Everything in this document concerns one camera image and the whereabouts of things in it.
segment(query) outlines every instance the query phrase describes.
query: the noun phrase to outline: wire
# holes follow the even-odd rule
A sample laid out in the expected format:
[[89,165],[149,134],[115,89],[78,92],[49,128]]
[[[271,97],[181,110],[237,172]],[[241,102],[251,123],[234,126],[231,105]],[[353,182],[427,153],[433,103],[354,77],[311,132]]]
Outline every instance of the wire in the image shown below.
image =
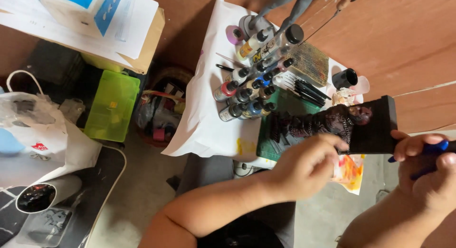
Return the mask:
[[249,171],[247,172],[247,174],[245,174],[245,175],[239,175],[239,174],[236,173],[236,171],[234,171],[234,174],[235,174],[236,176],[238,176],[238,177],[241,177],[241,178],[242,178],[242,177],[245,177],[245,176],[247,176],[247,175],[250,174],[250,172],[252,171],[252,169],[253,169],[254,167],[255,167],[255,166],[251,166],[251,167],[250,167],[250,170],[249,170]]
[[10,92],[13,92],[13,89],[11,89],[11,85],[10,85],[11,79],[12,79],[13,76],[14,76],[15,74],[17,74],[17,73],[26,73],[26,74],[28,74],[28,75],[33,79],[33,81],[35,81],[35,83],[37,84],[38,89],[40,90],[40,93],[41,93],[42,95],[44,95],[43,90],[41,89],[41,86],[40,86],[40,84],[38,83],[38,81],[37,81],[37,79],[35,78],[35,76],[33,76],[31,73],[29,73],[29,72],[27,72],[27,71],[25,71],[25,70],[16,70],[16,71],[12,72],[12,73],[8,76],[8,79],[6,80],[6,86],[8,87],[8,90],[9,90]]

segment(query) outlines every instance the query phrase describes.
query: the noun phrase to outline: red paint bottle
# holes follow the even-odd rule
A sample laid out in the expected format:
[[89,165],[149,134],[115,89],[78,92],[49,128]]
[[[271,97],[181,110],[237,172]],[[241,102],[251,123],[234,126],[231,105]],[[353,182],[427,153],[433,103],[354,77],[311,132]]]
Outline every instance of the red paint bottle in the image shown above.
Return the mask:
[[237,81],[224,82],[220,87],[214,91],[214,99],[217,102],[223,102],[234,94],[236,94],[236,89],[239,83]]

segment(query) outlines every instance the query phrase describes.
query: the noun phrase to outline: white paper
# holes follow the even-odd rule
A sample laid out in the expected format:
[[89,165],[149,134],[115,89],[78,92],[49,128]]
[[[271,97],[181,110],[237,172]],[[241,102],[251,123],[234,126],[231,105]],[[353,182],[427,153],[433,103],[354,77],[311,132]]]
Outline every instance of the white paper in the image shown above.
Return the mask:
[[123,12],[120,9],[125,3],[125,0],[121,0],[103,38],[81,35],[58,24],[38,0],[0,0],[0,9],[11,12],[0,13],[0,24],[131,66],[118,53],[132,59],[139,57],[158,3],[153,0],[135,0],[128,38],[122,42],[115,39],[115,33],[118,21],[122,18]]
[[[261,120],[235,119],[223,122],[219,118],[219,111],[224,107],[224,103],[216,102],[212,96],[213,91],[229,74],[215,64],[236,68],[230,61],[215,54],[220,53],[237,61],[236,49],[228,41],[225,29],[229,25],[239,25],[239,20],[248,14],[256,13],[223,0],[216,0],[202,46],[203,54],[198,61],[195,76],[187,85],[182,120],[162,154],[179,156],[195,153],[201,157],[225,155],[259,167],[272,168],[275,165],[276,162],[256,155]],[[336,73],[344,69],[346,67],[329,59],[328,76],[332,76],[333,71]]]

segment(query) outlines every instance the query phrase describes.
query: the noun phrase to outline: figurine stand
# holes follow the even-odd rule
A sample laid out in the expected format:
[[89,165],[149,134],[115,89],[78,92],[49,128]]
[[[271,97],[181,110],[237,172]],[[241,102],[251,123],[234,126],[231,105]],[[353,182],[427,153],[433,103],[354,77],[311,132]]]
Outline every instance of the figurine stand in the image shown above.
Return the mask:
[[258,33],[259,31],[264,30],[270,26],[274,26],[273,24],[271,24],[271,22],[267,21],[265,18],[260,18],[260,20],[258,20],[257,23],[255,24],[254,29],[250,30],[248,28],[248,24],[254,17],[255,17],[254,15],[247,15],[247,16],[242,17],[241,20],[239,20],[239,27],[244,32],[245,41],[248,41],[248,39],[250,39],[250,37],[252,37],[254,34]]

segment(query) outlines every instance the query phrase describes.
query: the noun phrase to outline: cutting mat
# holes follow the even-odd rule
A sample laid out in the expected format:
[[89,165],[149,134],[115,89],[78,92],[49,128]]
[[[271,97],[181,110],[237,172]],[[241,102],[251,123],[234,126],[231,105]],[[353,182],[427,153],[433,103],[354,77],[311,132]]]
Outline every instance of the cutting mat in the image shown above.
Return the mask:
[[[268,102],[273,102],[277,105],[277,111],[288,111],[291,115],[317,113],[320,107],[313,105],[307,101],[299,99],[291,92],[279,88],[278,91],[272,94]],[[280,154],[274,151],[270,140],[267,138],[270,128],[270,118],[261,118],[261,127],[258,135],[258,145],[256,154],[259,157],[277,161]]]

